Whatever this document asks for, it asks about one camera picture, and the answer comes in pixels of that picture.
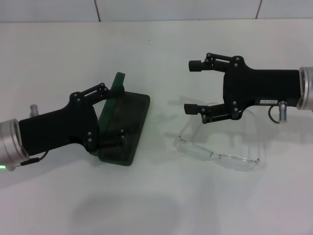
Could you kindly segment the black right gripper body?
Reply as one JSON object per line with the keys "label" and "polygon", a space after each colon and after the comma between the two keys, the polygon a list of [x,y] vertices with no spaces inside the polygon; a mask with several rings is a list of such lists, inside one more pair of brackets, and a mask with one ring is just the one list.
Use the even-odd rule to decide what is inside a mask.
{"label": "black right gripper body", "polygon": [[295,107],[300,99],[299,71],[255,70],[242,56],[234,56],[224,74],[223,99],[232,120],[239,120],[246,108],[261,105],[262,100]]}

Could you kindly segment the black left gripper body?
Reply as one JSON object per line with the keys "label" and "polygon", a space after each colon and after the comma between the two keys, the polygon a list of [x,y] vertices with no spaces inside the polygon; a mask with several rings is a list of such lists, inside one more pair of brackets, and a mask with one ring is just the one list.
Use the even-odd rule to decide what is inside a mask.
{"label": "black left gripper body", "polygon": [[30,156],[72,143],[88,152],[97,147],[98,119],[95,95],[77,92],[62,109],[19,121],[22,145]]}

